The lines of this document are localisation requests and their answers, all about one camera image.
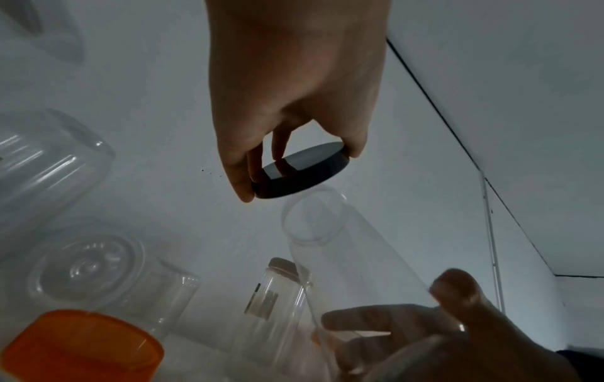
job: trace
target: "orange lid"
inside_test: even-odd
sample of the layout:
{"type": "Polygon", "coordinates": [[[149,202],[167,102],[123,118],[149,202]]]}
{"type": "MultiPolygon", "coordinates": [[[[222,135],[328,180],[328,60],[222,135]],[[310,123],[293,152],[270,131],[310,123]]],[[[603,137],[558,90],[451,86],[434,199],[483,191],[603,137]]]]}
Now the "orange lid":
{"type": "Polygon", "coordinates": [[[7,346],[0,366],[21,382],[148,382],[163,358],[161,344],[127,322],[55,310],[7,346]]]}

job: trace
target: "sleeve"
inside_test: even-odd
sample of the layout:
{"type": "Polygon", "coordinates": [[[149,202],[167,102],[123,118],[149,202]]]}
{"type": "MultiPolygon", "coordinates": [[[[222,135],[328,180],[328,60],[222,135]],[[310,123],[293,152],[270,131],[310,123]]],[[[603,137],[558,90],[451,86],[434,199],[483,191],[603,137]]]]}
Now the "sleeve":
{"type": "Polygon", "coordinates": [[[573,365],[582,382],[604,380],[604,359],[570,350],[562,350],[557,353],[573,365]]]}

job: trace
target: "hand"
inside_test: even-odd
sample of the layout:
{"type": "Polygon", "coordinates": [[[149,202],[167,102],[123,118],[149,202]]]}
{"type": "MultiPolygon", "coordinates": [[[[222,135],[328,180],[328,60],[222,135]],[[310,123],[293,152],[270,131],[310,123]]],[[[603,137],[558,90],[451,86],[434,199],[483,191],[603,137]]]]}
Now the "hand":
{"type": "Polygon", "coordinates": [[[564,357],[532,342],[493,307],[468,273],[449,269],[430,292],[440,309],[371,306],[325,314],[327,330],[390,332],[340,347],[342,379],[360,378],[348,372],[362,367],[367,381],[580,382],[564,357]]]}
{"type": "Polygon", "coordinates": [[[386,52],[391,0],[206,0],[218,153],[242,201],[262,168],[262,140],[283,157],[311,120],[351,157],[367,141],[386,52]]]}

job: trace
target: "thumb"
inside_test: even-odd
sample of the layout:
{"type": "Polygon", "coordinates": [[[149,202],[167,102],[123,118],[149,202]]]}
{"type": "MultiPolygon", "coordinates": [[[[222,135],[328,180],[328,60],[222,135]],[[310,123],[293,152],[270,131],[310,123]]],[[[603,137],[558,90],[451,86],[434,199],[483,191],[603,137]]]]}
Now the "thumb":
{"type": "Polygon", "coordinates": [[[447,313],[465,326],[490,327],[506,320],[484,296],[480,286],[467,272],[449,269],[430,287],[430,294],[447,313]]]}

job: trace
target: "black lid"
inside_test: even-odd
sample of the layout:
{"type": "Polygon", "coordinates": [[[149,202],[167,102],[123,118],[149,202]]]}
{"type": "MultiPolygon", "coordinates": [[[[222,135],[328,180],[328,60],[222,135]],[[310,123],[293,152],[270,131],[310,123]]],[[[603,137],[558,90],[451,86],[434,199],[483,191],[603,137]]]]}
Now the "black lid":
{"type": "Polygon", "coordinates": [[[314,146],[279,159],[253,174],[252,189],[260,199],[294,194],[325,182],[349,162],[342,142],[314,146]]]}

